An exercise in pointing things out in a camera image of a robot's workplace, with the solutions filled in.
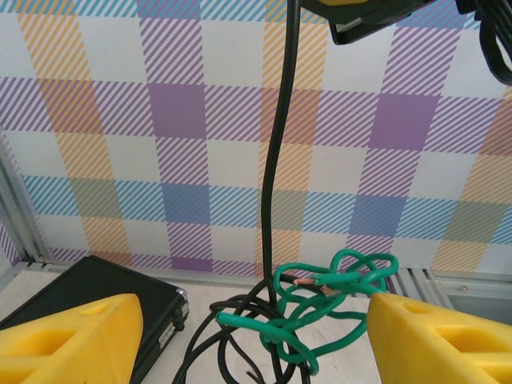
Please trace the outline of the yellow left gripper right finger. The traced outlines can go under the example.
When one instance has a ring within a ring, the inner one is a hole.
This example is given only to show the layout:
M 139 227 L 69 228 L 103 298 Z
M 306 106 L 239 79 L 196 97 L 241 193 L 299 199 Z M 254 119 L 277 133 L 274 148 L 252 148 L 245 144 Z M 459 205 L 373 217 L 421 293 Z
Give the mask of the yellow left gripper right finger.
M 383 383 L 511 381 L 506 324 L 396 294 L 373 294 L 367 333 Z

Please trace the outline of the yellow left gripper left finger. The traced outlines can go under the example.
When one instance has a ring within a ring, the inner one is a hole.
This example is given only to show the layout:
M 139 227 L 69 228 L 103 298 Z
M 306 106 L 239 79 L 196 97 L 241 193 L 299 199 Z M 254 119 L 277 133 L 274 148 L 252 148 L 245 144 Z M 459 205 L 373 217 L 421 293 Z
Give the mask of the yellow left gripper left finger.
M 135 294 L 118 294 L 1 332 L 3 383 L 128 383 L 142 340 Z

